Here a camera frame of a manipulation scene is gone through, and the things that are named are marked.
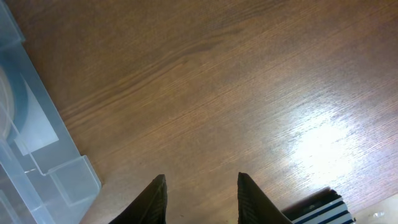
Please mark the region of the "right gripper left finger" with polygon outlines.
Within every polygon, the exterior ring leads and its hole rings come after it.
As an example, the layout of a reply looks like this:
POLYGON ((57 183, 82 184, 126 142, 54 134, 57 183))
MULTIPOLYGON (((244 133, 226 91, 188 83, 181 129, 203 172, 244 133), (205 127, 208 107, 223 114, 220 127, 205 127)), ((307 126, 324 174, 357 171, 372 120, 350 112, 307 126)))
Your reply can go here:
POLYGON ((166 211, 166 178, 159 174, 109 224, 166 224, 166 211))

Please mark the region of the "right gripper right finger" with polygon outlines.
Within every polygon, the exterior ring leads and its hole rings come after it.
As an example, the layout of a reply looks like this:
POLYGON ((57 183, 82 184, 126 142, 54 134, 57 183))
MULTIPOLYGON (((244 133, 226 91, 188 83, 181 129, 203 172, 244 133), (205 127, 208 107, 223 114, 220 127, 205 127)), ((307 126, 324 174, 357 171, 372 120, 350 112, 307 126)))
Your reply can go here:
POLYGON ((292 224, 247 174, 238 174, 239 224, 292 224))

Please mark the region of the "clear plastic storage bin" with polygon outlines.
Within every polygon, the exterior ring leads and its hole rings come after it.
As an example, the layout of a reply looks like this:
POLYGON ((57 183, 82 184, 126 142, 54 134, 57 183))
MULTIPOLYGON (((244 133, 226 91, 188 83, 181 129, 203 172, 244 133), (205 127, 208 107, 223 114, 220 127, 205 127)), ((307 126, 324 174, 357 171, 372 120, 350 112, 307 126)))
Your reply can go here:
POLYGON ((1 222, 79 223, 100 192, 88 158, 79 153, 23 47, 24 36, 1 4, 1 222), (27 118, 16 128, 8 73, 27 89, 27 118))

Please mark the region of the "blue plate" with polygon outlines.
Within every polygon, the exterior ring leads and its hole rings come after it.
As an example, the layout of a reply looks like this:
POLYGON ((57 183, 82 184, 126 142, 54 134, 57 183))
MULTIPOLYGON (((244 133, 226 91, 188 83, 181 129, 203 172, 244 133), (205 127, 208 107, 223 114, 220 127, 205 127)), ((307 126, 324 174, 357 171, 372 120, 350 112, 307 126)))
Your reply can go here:
POLYGON ((7 142, 12 144, 17 136, 16 131, 20 131, 25 124, 27 118, 28 96, 25 81, 20 73, 8 73, 7 78, 11 84, 14 99, 14 117, 12 121, 16 128, 12 128, 7 137, 7 142))

